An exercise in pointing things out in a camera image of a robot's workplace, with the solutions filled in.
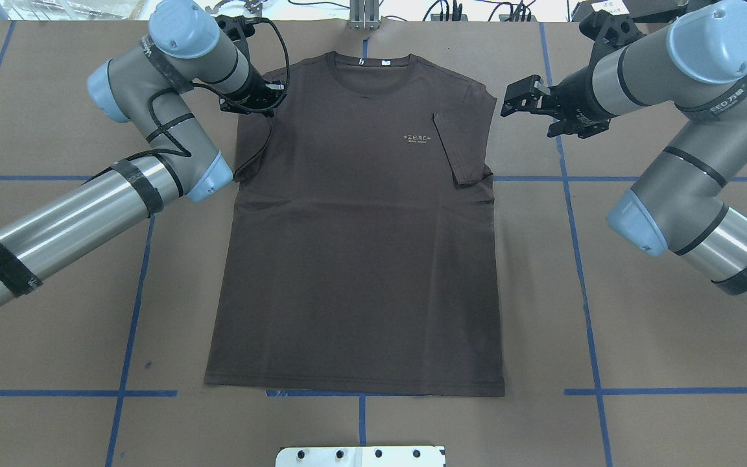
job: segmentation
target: dark brown t-shirt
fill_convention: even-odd
[[[419,56],[294,65],[274,118],[239,119],[205,382],[503,396],[494,108]]]

